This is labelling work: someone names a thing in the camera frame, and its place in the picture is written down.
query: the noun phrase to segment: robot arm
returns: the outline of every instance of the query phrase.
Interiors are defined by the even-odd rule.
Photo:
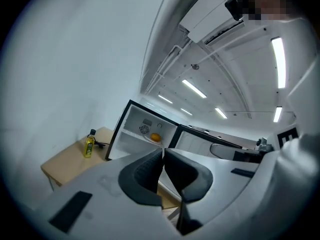
[[[73,214],[64,230],[70,239],[274,237],[298,216],[317,184],[317,150],[317,138],[305,136],[268,153],[260,164],[170,148],[132,154],[85,171],[55,191],[36,214],[56,231],[62,229],[52,221],[65,220],[61,213]],[[163,215],[156,194],[163,165],[181,195],[177,229]],[[75,198],[79,192],[86,200]],[[290,212],[278,214],[281,207]]]

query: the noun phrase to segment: ceiling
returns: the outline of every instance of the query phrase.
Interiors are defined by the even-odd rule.
[[[168,37],[166,45],[157,46],[163,52],[149,62],[154,70],[149,70],[143,79],[141,93],[145,93],[145,87],[155,76],[164,55],[177,44],[177,40],[184,44],[189,41],[179,28],[184,15],[173,19],[176,22],[170,26],[176,27],[164,29],[171,38]],[[177,111],[183,108],[192,113],[190,120],[194,125],[197,121],[212,125],[212,129],[207,127],[209,130],[215,130],[214,125],[219,124],[273,132],[294,123],[295,116],[286,97],[306,72],[317,51],[309,23],[301,19],[285,23],[244,20],[243,25],[213,44],[192,42],[147,95],[158,99],[161,94],[173,102],[171,106]],[[284,46],[287,74],[284,89],[278,89],[277,63],[271,43],[275,37],[281,37]],[[199,70],[190,69],[193,64],[198,64]],[[207,98],[201,98],[185,86],[184,79]],[[283,106],[283,112],[279,123],[273,123],[277,106]],[[228,119],[222,119],[215,108],[224,111]]]

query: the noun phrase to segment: white surface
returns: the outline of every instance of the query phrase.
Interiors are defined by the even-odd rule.
[[[301,133],[316,134],[320,132],[319,93],[320,58],[318,56],[288,97]]]
[[[140,152],[151,152],[157,148],[159,148],[158,144],[120,131],[119,138],[113,143],[109,159],[114,160]]]
[[[199,22],[194,29],[192,29],[188,34],[188,37],[195,43],[198,43],[204,37],[230,19],[232,19],[232,15],[223,2],[213,11],[211,11],[201,22]]]
[[[41,164],[91,128],[115,127],[138,92],[161,3],[33,0],[25,7],[0,75],[2,172],[22,203],[35,208],[52,193]]]
[[[251,178],[231,173],[235,168],[255,172],[257,163],[229,161],[205,157],[190,152],[172,149],[174,152],[207,167],[213,176],[213,183],[206,195],[199,201],[187,205],[190,219],[205,225],[229,206],[245,189]]]
[[[183,131],[175,148],[178,150],[188,151],[206,157],[215,157],[210,152],[211,144],[212,143],[210,141],[207,141],[203,138],[197,137],[191,133]]]
[[[250,225],[265,196],[278,156],[278,152],[269,153],[262,160],[254,177],[250,180],[244,191],[239,193],[240,195],[236,200],[213,220],[201,227],[201,230],[194,231],[192,234],[187,235],[185,239],[236,239],[239,238],[240,234],[242,239],[248,239],[248,232],[250,230],[248,224]]]
[[[180,237],[161,206],[135,203],[118,184],[120,171],[145,155],[124,157],[86,170],[55,191],[36,211],[37,215],[48,221],[75,193],[84,191],[92,193],[92,197],[69,230],[71,237],[79,240],[105,240],[106,236],[110,240]]]
[[[192,31],[209,13],[224,0],[198,0],[181,20],[180,25]]]

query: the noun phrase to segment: fluorescent light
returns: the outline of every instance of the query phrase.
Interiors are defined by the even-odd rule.
[[[190,89],[192,89],[193,91],[195,91],[197,94],[199,94],[202,98],[206,98],[207,96],[204,95],[201,91],[198,90],[198,88],[196,88],[195,86],[193,86],[191,83],[189,83],[186,79],[184,79],[182,81],[182,83],[184,83],[186,86],[188,86]]]
[[[165,100],[166,102],[169,102],[169,103],[172,104],[172,102],[171,102],[170,100],[166,99],[165,97],[162,97],[161,95],[158,95],[158,96],[159,96],[161,99]]]
[[[189,114],[190,116],[192,116],[191,113],[189,113],[188,111],[184,110],[183,108],[181,108],[182,111],[186,112],[187,114]]]
[[[274,119],[273,119],[274,123],[278,123],[280,115],[281,115],[281,111],[282,111],[282,106],[277,106],[276,110],[275,110]]]
[[[215,108],[215,110],[224,118],[227,119],[226,115],[220,110],[220,108]]]
[[[286,87],[286,57],[282,38],[278,37],[271,40],[278,70],[278,88]]]

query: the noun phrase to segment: electrical cable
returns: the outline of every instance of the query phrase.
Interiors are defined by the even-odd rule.
[[[93,139],[94,139],[94,145],[98,145],[100,149],[103,149],[105,145],[110,145],[110,143],[97,141],[95,137],[93,137]]]
[[[48,180],[49,180],[50,186],[51,186],[51,188],[52,188],[52,191],[55,191],[54,186],[52,185],[51,180],[50,180],[49,178],[48,178]]]

